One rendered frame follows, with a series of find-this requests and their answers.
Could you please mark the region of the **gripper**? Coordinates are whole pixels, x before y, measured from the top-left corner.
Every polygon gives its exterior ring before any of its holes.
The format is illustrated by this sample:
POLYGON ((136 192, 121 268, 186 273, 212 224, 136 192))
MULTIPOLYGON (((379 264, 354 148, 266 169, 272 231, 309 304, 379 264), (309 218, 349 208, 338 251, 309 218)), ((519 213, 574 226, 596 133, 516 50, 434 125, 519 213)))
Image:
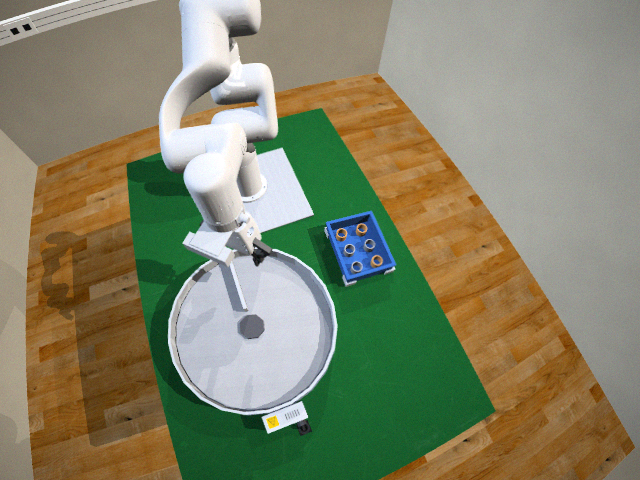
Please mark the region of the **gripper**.
POLYGON ((254 264, 258 267, 259 264, 264 261, 264 258, 271 254, 273 249, 260 241, 261 234, 254 219, 248 212, 245 211, 245 213, 247 216, 250 216, 249 223, 241 223, 239 227, 234 229, 225 246, 247 255, 252 254, 254 264), (255 247, 258 249, 256 252, 253 252, 255 247))

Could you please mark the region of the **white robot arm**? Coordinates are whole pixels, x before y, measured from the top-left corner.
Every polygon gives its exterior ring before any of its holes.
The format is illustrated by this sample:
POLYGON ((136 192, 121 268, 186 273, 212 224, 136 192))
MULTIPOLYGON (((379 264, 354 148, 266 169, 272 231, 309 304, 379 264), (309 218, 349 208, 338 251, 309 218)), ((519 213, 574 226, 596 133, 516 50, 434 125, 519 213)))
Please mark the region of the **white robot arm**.
POLYGON ((261 63, 242 65, 232 38, 259 31, 260 0, 180 0, 179 9, 183 70, 160 108, 161 153, 170 171, 184 173, 205 220, 183 245, 229 267, 235 255, 225 244, 234 229, 250 221, 243 202, 256 201, 267 190, 253 143, 278 133, 271 72, 261 63), (224 110, 210 125, 180 129, 185 110, 208 91, 219 105, 259 106, 224 110))

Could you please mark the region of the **white hollow ring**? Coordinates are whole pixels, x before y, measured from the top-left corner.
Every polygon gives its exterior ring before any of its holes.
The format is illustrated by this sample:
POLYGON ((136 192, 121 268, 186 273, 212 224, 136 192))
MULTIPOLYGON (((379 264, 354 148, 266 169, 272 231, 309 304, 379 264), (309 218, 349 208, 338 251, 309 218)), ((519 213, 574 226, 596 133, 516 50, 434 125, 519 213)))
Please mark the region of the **white hollow ring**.
POLYGON ((345 248, 344 248, 344 251, 343 251, 343 253, 344 253, 344 255, 345 255, 346 257, 352 257, 352 256, 354 255, 354 252, 355 252, 355 247, 354 247, 352 244, 347 244, 347 245, 345 246, 345 248), (348 248, 349 248, 349 249, 351 249, 353 252, 352 252, 352 253, 348 253, 348 252, 346 251, 346 249, 348 249, 348 248))
POLYGON ((363 246, 363 248, 364 248, 364 250, 365 250, 366 252, 372 252, 372 251, 373 251, 373 249, 374 249, 374 247, 375 247, 375 242, 374 242, 372 239, 367 239, 367 240, 365 241, 365 243, 364 243, 364 246, 363 246), (367 246, 366 246, 366 244, 371 244, 371 245, 372 245, 372 248, 367 247, 367 246))
POLYGON ((358 262, 358 261, 355 261, 355 262, 353 262, 353 263, 352 263, 350 270, 351 270, 351 273, 353 273, 353 274, 357 274, 357 273, 360 273, 360 272, 361 272, 362 268, 363 268, 362 264, 361 264, 360 262, 358 262), (352 267, 352 266, 355 266, 355 265, 356 265, 356 266, 358 266, 358 267, 360 268, 360 270, 359 270, 359 271, 356 271, 356 270, 354 270, 354 269, 353 269, 353 267, 352 267))

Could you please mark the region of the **blue crate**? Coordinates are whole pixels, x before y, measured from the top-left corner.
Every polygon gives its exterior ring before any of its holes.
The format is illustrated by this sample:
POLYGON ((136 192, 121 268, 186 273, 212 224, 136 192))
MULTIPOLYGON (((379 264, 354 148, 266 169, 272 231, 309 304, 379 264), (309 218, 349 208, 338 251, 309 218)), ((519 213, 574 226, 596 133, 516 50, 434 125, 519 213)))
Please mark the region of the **blue crate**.
POLYGON ((326 222, 326 226, 332 248, 340 266, 342 275, 345 276, 347 283, 385 273, 385 271, 391 270, 391 267, 396 266, 372 211, 328 221, 326 222), (367 226, 367 232, 362 237, 356 234, 356 228, 359 224, 365 224, 367 226), (344 241, 338 241, 336 239, 337 230, 340 228, 347 231, 347 237, 344 241), (372 252, 366 252, 363 248, 367 239, 372 239, 376 243, 372 252), (347 244, 352 244, 355 247, 355 252, 352 257, 346 257, 343 253, 347 244), (383 263, 380 267, 373 268, 371 266, 371 260, 376 255, 382 257, 383 263), (362 271, 357 274, 351 273, 350 270, 352 263, 355 261, 358 261, 363 265, 362 271))

